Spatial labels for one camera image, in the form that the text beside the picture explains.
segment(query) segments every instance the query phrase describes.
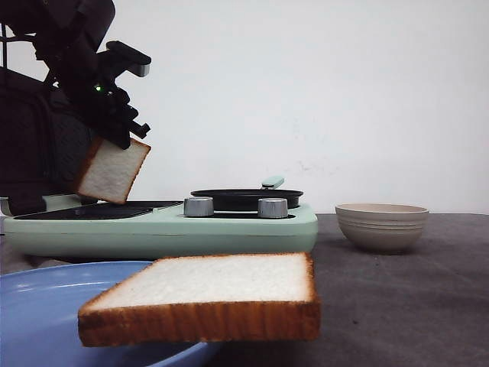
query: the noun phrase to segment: bowl rim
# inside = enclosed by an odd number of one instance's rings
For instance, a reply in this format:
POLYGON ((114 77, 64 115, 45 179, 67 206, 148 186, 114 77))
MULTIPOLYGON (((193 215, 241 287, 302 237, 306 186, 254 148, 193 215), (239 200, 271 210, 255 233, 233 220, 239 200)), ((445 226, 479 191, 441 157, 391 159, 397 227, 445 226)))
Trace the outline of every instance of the bowl rim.
POLYGON ((392 203, 343 203, 335 206, 336 209, 347 210, 356 213, 378 213, 378 214, 423 214, 429 213, 427 208, 423 208, 422 206, 414 206, 414 205, 406 205, 406 204, 392 204, 392 203), (345 206, 354 206, 354 205, 378 205, 378 206, 403 206, 405 208, 410 208, 414 210, 406 210, 406 211, 383 211, 383 210, 360 210, 348 208, 345 206))

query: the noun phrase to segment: black pan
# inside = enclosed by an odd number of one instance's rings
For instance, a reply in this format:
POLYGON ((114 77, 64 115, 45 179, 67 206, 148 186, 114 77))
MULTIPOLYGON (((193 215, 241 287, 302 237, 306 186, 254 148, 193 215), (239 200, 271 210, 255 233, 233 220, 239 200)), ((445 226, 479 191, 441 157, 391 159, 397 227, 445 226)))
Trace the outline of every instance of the black pan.
POLYGON ((258 199, 279 197, 287 199, 289 209, 299 206, 302 191, 295 190, 263 190, 263 189, 224 189, 192 191, 193 196, 209 196, 214 202, 214 210, 256 211, 258 199))

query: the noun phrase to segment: white wall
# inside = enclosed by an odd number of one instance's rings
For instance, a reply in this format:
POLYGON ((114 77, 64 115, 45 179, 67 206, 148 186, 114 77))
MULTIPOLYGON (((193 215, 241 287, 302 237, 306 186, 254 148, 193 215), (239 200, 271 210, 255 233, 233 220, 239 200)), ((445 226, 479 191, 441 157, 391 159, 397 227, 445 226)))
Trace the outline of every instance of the white wall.
MULTIPOLYGON (((107 40, 153 150, 132 199, 283 188, 328 213, 388 202, 489 213, 487 0, 115 1, 107 40)), ((13 69, 39 78, 28 45, 13 69)))

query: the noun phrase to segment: black machine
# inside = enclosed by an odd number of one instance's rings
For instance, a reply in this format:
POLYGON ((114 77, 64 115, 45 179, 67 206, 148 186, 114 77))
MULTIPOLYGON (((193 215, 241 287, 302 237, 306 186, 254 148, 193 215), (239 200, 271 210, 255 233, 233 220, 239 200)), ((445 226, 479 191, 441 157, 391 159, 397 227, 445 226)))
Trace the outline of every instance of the black machine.
POLYGON ((147 75, 151 58, 120 41, 97 52, 114 16, 112 0, 0 2, 0 196, 13 213, 42 211, 43 195, 69 193, 93 134, 126 149, 130 132, 150 130, 134 121, 138 111, 115 79, 147 75), (8 70, 15 41, 34 45, 49 68, 44 81, 8 70))

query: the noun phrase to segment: blue plate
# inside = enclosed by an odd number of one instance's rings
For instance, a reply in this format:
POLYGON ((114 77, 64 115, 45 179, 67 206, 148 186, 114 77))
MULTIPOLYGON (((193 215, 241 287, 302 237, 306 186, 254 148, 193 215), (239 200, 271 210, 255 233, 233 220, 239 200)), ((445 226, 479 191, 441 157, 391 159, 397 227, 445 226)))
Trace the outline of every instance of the blue plate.
POLYGON ((149 264, 95 262, 21 271, 0 277, 2 366, 203 365, 221 343, 145 343, 83 347, 77 312, 88 299, 149 264))

